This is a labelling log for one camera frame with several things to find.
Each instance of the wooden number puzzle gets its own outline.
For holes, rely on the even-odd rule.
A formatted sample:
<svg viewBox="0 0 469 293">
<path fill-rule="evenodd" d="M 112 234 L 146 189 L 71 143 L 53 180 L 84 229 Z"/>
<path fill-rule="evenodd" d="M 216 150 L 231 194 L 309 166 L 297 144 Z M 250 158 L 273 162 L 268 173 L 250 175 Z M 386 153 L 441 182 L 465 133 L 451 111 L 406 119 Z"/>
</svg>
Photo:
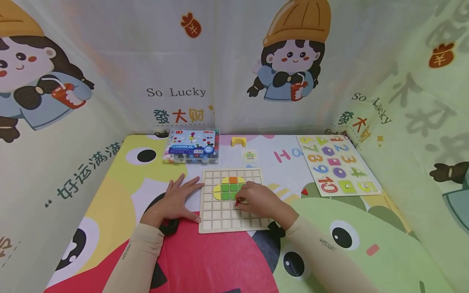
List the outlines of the wooden number puzzle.
<svg viewBox="0 0 469 293">
<path fill-rule="evenodd" d="M 297 135 L 322 197 L 380 195 L 381 186 L 343 135 Z"/>
<path fill-rule="evenodd" d="M 241 161 L 243 164 L 259 163 L 257 150 L 241 150 Z"/>
<path fill-rule="evenodd" d="M 203 171 L 199 233 L 268 230 L 268 218 L 235 207 L 236 193 L 247 181 L 262 184 L 262 171 L 258 168 Z"/>
</svg>

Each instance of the red cup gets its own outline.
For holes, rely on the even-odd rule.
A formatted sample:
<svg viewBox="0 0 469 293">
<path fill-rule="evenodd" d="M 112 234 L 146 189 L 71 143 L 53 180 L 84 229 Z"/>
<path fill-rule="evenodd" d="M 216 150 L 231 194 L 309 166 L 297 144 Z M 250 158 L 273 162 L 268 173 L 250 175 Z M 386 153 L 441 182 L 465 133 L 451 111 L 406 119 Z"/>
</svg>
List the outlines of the red cup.
<svg viewBox="0 0 469 293">
<path fill-rule="evenodd" d="M 305 88 L 307 85 L 308 85 L 307 82 L 292 84 L 292 86 L 290 87 L 290 93 L 291 93 L 292 101 L 296 102 L 296 101 L 299 101 L 303 98 L 303 97 L 296 98 L 295 94 L 300 88 L 302 88 L 302 87 Z"/>
</svg>

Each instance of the beige arm sleeve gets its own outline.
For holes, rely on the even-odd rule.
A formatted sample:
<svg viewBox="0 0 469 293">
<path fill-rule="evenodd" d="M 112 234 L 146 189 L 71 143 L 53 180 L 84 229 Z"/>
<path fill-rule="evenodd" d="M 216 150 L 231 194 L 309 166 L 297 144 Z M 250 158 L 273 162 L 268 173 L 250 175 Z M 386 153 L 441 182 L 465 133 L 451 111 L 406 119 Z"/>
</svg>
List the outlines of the beige arm sleeve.
<svg viewBox="0 0 469 293">
<path fill-rule="evenodd" d="M 286 235 L 329 293 L 379 292 L 362 269 L 345 255 L 343 248 L 303 217 L 293 223 Z"/>
<path fill-rule="evenodd" d="M 163 238 L 159 229 L 138 224 L 103 293 L 148 293 Z"/>
</svg>

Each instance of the table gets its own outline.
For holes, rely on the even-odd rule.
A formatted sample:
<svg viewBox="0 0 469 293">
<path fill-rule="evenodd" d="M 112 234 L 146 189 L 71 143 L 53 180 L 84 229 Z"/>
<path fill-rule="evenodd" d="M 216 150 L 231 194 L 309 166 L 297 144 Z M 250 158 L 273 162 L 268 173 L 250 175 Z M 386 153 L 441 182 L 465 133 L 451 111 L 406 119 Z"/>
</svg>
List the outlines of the table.
<svg viewBox="0 0 469 293">
<path fill-rule="evenodd" d="M 325 233 L 345 229 L 353 245 L 344 249 L 380 290 L 446 292 L 438 268 L 385 193 L 321 198 L 294 135 L 244 137 L 246 148 L 220 136 L 220 163 L 206 166 L 163 164 L 166 138 L 128 136 L 45 292 L 101 292 L 141 215 L 170 179 L 246 167 L 262 168 L 266 186 Z M 243 149 L 257 149 L 259 163 L 242 164 Z M 200 191 L 186 207 L 199 211 Z M 325 292 L 281 236 L 279 230 L 199 234 L 198 224 L 182 219 L 177 233 L 165 237 L 151 292 Z"/>
</svg>

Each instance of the orange hat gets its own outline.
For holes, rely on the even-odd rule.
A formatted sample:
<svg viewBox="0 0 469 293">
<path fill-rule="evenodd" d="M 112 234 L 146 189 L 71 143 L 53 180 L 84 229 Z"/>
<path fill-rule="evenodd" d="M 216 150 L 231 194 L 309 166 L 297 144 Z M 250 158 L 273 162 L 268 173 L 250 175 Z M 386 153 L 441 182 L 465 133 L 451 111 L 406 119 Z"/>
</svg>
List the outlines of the orange hat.
<svg viewBox="0 0 469 293">
<path fill-rule="evenodd" d="M 331 7 L 327 0 L 291 0 L 273 19 L 263 45 L 285 40 L 324 43 L 330 26 Z"/>
<path fill-rule="evenodd" d="M 44 32 L 39 24 L 11 0 L 0 1 L 0 38 L 39 36 Z"/>
</svg>

